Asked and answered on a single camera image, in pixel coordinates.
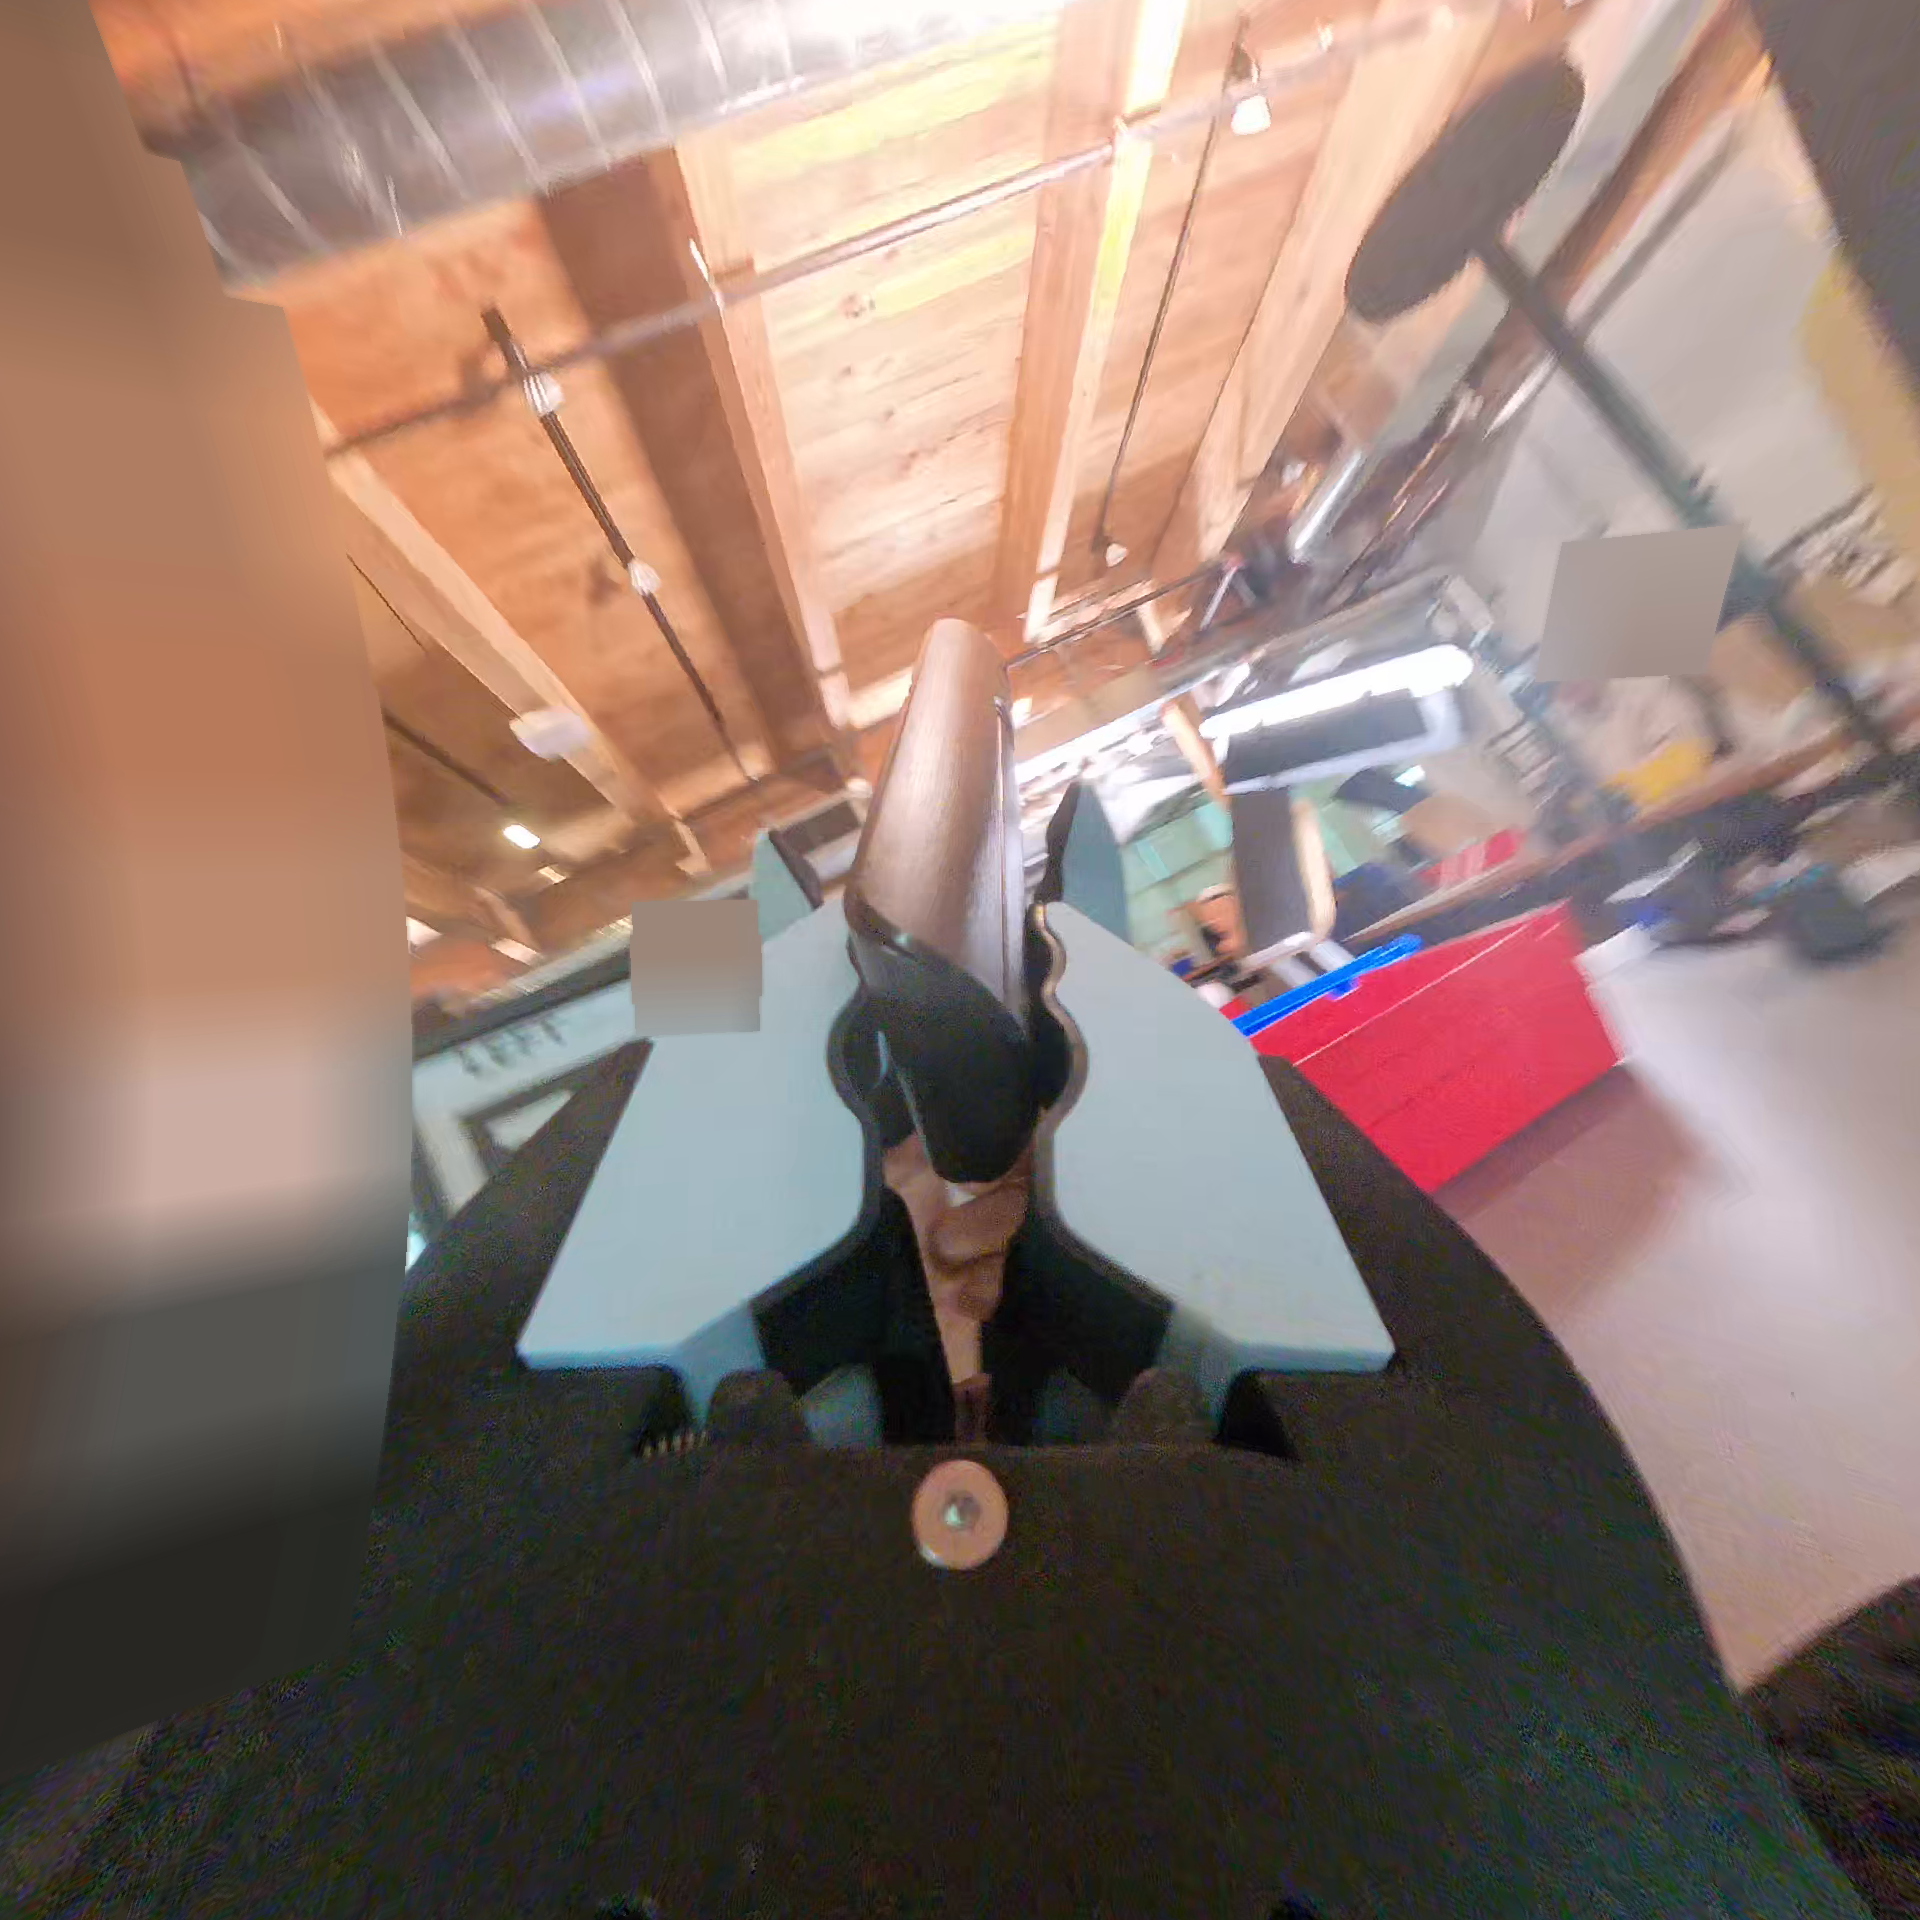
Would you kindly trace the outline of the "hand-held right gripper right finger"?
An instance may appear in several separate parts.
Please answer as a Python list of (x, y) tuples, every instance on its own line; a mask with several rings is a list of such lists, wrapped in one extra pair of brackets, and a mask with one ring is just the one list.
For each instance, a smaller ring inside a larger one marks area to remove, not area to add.
[(1071, 1036), (1035, 1139), (1063, 1363), (1104, 1399), (1172, 1368), (1212, 1428), (1244, 1374), (1380, 1374), (1397, 1336), (1253, 1036), (1077, 909), (1035, 929)]

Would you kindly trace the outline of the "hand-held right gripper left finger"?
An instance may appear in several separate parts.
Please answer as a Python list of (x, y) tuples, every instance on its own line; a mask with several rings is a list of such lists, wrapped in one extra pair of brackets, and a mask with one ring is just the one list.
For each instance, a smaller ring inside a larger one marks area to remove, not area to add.
[(853, 929), (820, 905), (758, 952), (758, 1027), (648, 1036), (626, 1111), (512, 1336), (529, 1368), (658, 1363), (707, 1420), (768, 1368), (758, 1295), (838, 1257), (865, 1207), (865, 1130), (830, 1075), (858, 995)]

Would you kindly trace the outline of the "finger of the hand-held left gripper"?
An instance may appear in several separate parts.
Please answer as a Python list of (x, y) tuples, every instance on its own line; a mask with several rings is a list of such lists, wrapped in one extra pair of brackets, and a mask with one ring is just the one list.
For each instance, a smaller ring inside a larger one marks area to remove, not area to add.
[(1035, 884), (1035, 905), (1074, 909), (1082, 919), (1126, 919), (1126, 873), (1120, 841), (1104, 821), (1104, 804), (1090, 776), (1071, 776), (1050, 825), (1044, 825), (1044, 873)]
[(820, 915), (826, 884), (815, 859), (800, 851), (793, 830), (758, 830), (746, 895), (761, 938), (779, 938), (785, 929)]

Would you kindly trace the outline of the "black remote control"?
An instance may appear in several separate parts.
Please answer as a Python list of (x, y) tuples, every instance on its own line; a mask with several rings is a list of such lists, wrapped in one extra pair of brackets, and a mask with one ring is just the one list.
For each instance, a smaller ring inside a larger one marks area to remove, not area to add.
[(923, 634), (841, 909), (886, 1119), (956, 1188), (1009, 1180), (1063, 1095), (1071, 1036), (1030, 895), (1009, 666), (964, 617)]

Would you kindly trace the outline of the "blue plastic bin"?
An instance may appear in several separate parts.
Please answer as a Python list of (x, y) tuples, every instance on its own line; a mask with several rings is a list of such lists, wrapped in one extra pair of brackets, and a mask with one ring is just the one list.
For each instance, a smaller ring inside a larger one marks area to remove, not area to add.
[(1271, 1020), (1289, 1020), (1292, 1013), (1312, 1006), (1312, 1002), (1327, 1002), (1327, 995), (1350, 995), (1366, 974), (1384, 971), (1384, 966), (1400, 966), (1411, 957), (1418, 947), (1429, 947), (1429, 938), (1418, 931), (1400, 931), (1400, 938), (1384, 938), (1380, 947), (1366, 947), (1366, 952), (1350, 952), (1345, 966), (1284, 989), (1284, 995), (1264, 995), (1264, 1002), (1244, 1002), (1244, 995), (1231, 995), (1222, 1013), (1244, 1030), (1264, 1030)]

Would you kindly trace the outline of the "red plastic bin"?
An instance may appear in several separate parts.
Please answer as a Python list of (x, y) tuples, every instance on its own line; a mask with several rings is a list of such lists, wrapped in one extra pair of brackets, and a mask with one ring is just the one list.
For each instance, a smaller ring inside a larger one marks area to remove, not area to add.
[(1420, 1191), (1618, 1070), (1567, 905), (1429, 945), (1253, 1036)]

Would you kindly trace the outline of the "grey computer monitor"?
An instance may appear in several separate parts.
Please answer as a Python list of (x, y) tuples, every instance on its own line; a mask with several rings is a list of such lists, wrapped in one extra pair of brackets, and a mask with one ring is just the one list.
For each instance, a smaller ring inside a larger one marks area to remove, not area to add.
[(1237, 905), (1253, 966), (1336, 938), (1336, 873), (1316, 809), (1292, 788), (1231, 788)]

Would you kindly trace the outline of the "black round stand base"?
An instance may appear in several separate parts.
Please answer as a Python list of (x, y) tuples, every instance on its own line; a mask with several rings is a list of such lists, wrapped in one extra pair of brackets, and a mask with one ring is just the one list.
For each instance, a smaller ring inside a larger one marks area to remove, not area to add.
[(1393, 321), (1430, 298), (1441, 287), (1477, 264), (1512, 309), (1543, 335), (1548, 361), (1585, 396), (1589, 415), (1626, 450), (1642, 484), (1693, 527), (1726, 537), (1726, 580), (1717, 611), (1732, 600), (1739, 617), (1762, 617), (1768, 639), (1810, 678), (1829, 709), (1861, 747), (1884, 782), (1914, 782), (1914, 754), (1898, 747), (1893, 728), (1861, 705), (1849, 683), (1835, 649), (1790, 611), (1784, 580), (1741, 544), (1739, 524), (1725, 516), (1713, 487), (1677, 461), (1677, 446), (1613, 378), (1613, 367), (1574, 333), (1564, 298), (1537, 268), (1507, 243), (1512, 215), (1553, 176), (1574, 122), (1585, 115), (1585, 73), (1567, 58), (1516, 65), (1507, 81), (1476, 98), (1429, 156), (1380, 203), (1352, 264), (1345, 275), (1345, 305), (1360, 321)]

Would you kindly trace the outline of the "silver ventilation duct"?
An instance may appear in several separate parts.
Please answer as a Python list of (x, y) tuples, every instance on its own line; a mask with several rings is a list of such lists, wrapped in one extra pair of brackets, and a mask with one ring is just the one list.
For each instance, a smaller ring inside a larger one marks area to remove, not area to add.
[(269, 75), (147, 106), (218, 268), (265, 287), (445, 215), (545, 198), (690, 128), (894, 61), (1030, 32), (1030, 0), (540, 0), (474, 6)]

